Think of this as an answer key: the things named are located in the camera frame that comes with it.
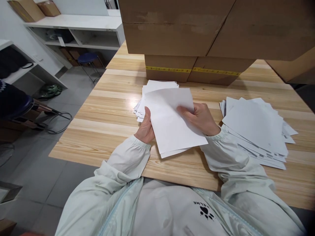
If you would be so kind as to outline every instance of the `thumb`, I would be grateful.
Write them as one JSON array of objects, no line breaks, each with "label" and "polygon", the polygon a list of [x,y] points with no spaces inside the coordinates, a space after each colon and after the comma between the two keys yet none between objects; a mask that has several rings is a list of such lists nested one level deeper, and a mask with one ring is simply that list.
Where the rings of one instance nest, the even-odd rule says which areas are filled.
[{"label": "thumb", "polygon": [[178,106],[176,110],[180,113],[180,115],[185,117],[187,120],[192,120],[195,118],[195,115],[190,113],[190,111],[185,107]]},{"label": "thumb", "polygon": [[144,110],[145,110],[145,115],[144,115],[144,119],[143,119],[142,123],[149,122],[150,119],[151,119],[151,111],[150,111],[150,109],[148,107],[144,107]]}]

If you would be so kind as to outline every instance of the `black paw print logo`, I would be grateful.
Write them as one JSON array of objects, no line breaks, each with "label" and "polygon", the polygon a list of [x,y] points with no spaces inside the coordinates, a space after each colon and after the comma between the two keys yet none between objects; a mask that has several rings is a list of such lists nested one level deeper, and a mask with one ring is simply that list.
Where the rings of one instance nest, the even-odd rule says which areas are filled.
[{"label": "black paw print logo", "polygon": [[211,213],[209,213],[209,215],[208,215],[208,209],[207,209],[207,208],[201,206],[200,209],[202,210],[202,211],[200,212],[201,215],[204,215],[204,216],[207,218],[207,220],[208,220],[209,218],[210,218],[211,220],[213,220],[212,218],[214,218],[214,216],[213,216]]}]

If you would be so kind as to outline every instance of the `white wall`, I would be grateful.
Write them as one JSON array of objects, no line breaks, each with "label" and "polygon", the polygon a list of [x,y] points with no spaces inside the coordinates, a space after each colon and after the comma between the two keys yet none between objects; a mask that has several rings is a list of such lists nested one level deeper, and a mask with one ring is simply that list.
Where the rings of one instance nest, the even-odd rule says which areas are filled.
[{"label": "white wall", "polygon": [[108,16],[104,0],[53,0],[53,2],[61,14]]},{"label": "white wall", "polygon": [[63,65],[33,37],[23,22],[6,0],[0,0],[0,39],[11,40],[35,59],[42,59],[40,65],[51,74],[56,74]]}]

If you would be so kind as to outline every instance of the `light wood grain tabletop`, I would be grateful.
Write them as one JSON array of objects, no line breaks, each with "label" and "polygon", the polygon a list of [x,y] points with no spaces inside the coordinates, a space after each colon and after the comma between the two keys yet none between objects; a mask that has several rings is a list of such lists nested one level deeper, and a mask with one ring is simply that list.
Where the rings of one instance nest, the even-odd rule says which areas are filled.
[{"label": "light wood grain tabletop", "polygon": [[[144,55],[128,54],[126,43],[107,66],[79,112],[50,153],[50,157],[100,166],[113,150],[139,126],[133,108],[147,83]],[[276,194],[289,206],[314,209],[315,115],[263,60],[257,60],[230,86],[179,83],[190,88],[194,102],[208,104],[217,123],[222,120],[219,102],[227,96],[239,99],[261,97],[272,105],[296,131],[296,144],[287,144],[287,170],[264,166],[275,181]],[[152,143],[145,177],[219,191],[221,181],[212,172],[199,147],[161,159]]]}]

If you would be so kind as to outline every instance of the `person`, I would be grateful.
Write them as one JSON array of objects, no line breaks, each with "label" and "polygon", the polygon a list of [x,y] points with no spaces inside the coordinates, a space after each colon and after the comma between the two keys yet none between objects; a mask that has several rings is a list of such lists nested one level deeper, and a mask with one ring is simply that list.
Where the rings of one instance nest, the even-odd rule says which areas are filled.
[{"label": "person", "polygon": [[301,235],[297,215],[275,193],[263,167],[216,125],[206,104],[178,112],[208,140],[200,146],[223,181],[221,197],[141,177],[155,138],[150,110],[138,131],[69,196],[57,227],[64,235]]}]

